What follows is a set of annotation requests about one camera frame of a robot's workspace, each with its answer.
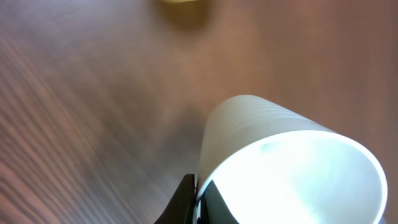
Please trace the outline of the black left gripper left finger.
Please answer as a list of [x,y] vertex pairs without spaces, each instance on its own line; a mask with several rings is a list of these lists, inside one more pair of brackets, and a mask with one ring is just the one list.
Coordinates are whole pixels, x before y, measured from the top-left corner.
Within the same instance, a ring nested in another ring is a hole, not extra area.
[[195,176],[185,174],[155,224],[192,224],[195,204]]

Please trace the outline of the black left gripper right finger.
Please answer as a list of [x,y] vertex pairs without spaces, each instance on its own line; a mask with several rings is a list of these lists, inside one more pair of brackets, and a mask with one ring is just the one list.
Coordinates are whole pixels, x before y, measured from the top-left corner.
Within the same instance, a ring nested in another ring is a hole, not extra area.
[[196,224],[238,224],[217,186],[211,181],[196,203]]

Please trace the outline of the pale cream cup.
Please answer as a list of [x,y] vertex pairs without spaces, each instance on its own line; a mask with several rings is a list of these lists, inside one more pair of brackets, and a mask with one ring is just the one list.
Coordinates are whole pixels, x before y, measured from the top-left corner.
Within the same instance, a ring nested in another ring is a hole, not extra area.
[[387,180],[362,144],[258,96],[206,123],[197,196],[213,181],[239,223],[382,223]]

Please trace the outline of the yellow cup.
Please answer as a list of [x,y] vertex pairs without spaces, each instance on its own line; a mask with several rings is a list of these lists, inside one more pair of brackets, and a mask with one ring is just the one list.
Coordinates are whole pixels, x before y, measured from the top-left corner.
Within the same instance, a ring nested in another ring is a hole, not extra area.
[[190,2],[190,1],[197,1],[197,0],[162,0],[163,2],[167,3],[181,3],[181,2]]

